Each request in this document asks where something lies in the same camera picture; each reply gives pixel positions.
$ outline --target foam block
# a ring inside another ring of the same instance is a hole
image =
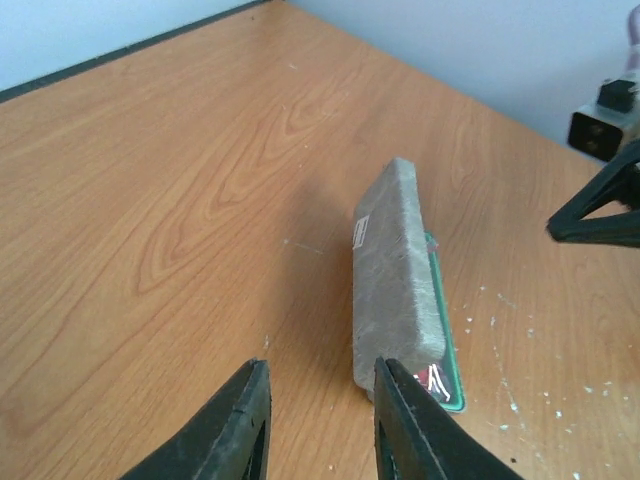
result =
[[[378,356],[417,373],[445,352],[424,231],[415,167],[395,158],[354,213],[353,374],[370,398]]]

